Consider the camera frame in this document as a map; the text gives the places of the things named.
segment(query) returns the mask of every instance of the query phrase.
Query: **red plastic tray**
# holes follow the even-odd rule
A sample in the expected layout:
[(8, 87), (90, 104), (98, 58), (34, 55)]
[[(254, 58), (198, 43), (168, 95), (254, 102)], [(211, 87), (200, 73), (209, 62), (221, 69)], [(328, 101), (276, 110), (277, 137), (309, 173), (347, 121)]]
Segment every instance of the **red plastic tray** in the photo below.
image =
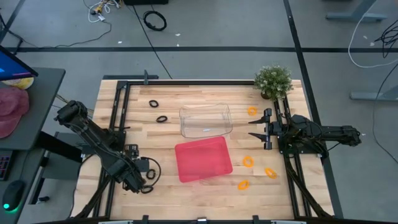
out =
[(183, 183), (232, 173), (223, 136), (178, 144), (175, 157), (178, 176)]

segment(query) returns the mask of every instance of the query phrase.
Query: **baseball cap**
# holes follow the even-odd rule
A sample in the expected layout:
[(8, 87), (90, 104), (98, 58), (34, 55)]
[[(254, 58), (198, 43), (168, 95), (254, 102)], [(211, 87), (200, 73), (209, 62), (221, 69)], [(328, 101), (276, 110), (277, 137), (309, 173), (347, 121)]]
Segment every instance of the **baseball cap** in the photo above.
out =
[(29, 96), (26, 90), (0, 88), (0, 138), (9, 136), (28, 110)]

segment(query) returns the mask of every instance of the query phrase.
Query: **orange rubber band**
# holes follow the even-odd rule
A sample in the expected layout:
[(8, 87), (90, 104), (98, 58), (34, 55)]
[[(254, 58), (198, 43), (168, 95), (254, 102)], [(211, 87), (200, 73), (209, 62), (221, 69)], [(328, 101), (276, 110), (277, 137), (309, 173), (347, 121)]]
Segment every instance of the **orange rubber band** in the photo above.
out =
[(250, 156), (246, 156), (245, 158), (243, 158), (243, 165), (245, 167), (252, 167), (254, 166), (254, 160), (252, 157)]
[(249, 181), (248, 180), (244, 180), (244, 181), (239, 183), (238, 189), (239, 190), (246, 190), (249, 186), (250, 186)]
[(266, 174), (269, 176), (271, 179), (276, 179), (278, 175), (273, 171), (271, 168), (266, 168)]
[(253, 115), (256, 115), (256, 114), (257, 114), (257, 108), (255, 108), (253, 106), (248, 108), (248, 115), (253, 116)]

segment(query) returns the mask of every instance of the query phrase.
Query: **concrete floor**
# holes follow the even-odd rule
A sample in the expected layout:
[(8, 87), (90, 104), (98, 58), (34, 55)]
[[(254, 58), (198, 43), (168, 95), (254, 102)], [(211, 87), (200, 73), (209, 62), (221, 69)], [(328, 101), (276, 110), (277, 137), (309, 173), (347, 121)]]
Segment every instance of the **concrete floor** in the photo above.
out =
[[(347, 48), (356, 24), (327, 21), (325, 14), (353, 10), (359, 2), (291, 0), (301, 46)], [(13, 0), (0, 2), (5, 20), (10, 18), (16, 5), (17, 1)], [(140, 16), (149, 8), (137, 6)], [(294, 47), (283, 1), (170, 0), (168, 5), (155, 8), (168, 23), (164, 32), (147, 31), (156, 47), (175, 47), (177, 44), (181, 47)], [(385, 13), (389, 18), (361, 24), (353, 47), (381, 47), (380, 43), (370, 47), (370, 43), (398, 19), (397, 9), (396, 1), (378, 1), (371, 12)], [(149, 46), (136, 16), (125, 7), (112, 8), (105, 17), (112, 23), (110, 34), (73, 47)], [(106, 24), (87, 21), (87, 9), (80, 0), (25, 1), (11, 26), (12, 31), (38, 46), (92, 39), (107, 29)], [(15, 47), (16, 43), (17, 40), (8, 34), (1, 45)], [(168, 78), (152, 52), (29, 52), (17, 56), (31, 67), (64, 68), (67, 74), (59, 93), (67, 99), (80, 100), (89, 108), (95, 106), (103, 75), (140, 75), (146, 69), (150, 74)], [(295, 52), (159, 52), (159, 57), (174, 78), (252, 78), (262, 65), (278, 63), (288, 66), (293, 78), (302, 79)], [(398, 54), (390, 54), (386, 59), (382, 59), (381, 53), (358, 53), (353, 57), (361, 65), (374, 65), (394, 60)], [(395, 211), (398, 177), (394, 172), (398, 164), (374, 142), (371, 134), (373, 103), (352, 101), (348, 97), (350, 91), (377, 91), (392, 66), (358, 68), (350, 62), (347, 53), (304, 53), (304, 58), (322, 124), (349, 124), (365, 134), (358, 147), (338, 146), (330, 152), (344, 217), (398, 222)], [(393, 74), (383, 90), (397, 83), (398, 76)], [(396, 113), (395, 103), (378, 104), (376, 134), (381, 144), (398, 156), (395, 132), (398, 123), (393, 118)], [(50, 112), (44, 131), (49, 134), (69, 132), (52, 120), (54, 116), (55, 110)], [(42, 195), (50, 196), (51, 202), (27, 206), (20, 223), (66, 218), (74, 185), (73, 180), (46, 181)], [(54, 191), (56, 187), (63, 190)]]

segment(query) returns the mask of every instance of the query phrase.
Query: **monitor screen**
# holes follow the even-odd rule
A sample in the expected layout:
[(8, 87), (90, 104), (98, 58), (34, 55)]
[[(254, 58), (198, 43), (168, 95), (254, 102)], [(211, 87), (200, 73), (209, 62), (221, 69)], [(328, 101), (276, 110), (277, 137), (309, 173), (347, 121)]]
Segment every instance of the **monitor screen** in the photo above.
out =
[(0, 48), (0, 80), (12, 80), (37, 76), (33, 69), (21, 62), (4, 48)]

